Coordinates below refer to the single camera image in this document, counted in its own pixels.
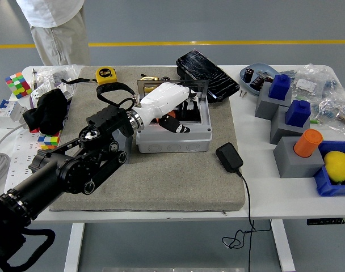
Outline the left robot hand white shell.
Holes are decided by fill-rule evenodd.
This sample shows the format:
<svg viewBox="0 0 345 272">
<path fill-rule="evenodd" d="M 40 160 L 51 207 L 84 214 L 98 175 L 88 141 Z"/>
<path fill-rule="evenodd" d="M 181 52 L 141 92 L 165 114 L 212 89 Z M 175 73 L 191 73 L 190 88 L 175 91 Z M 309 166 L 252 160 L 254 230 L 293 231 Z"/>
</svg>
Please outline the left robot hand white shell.
<svg viewBox="0 0 345 272">
<path fill-rule="evenodd" d="M 169 113 L 187 99 L 196 97 L 196 92 L 188 87 L 170 82 L 160 84 L 140 101 L 140 107 L 133 108 L 137 131 L 142 131 L 157 119 L 161 127 L 172 133 L 189 133 L 190 129 Z"/>
</svg>

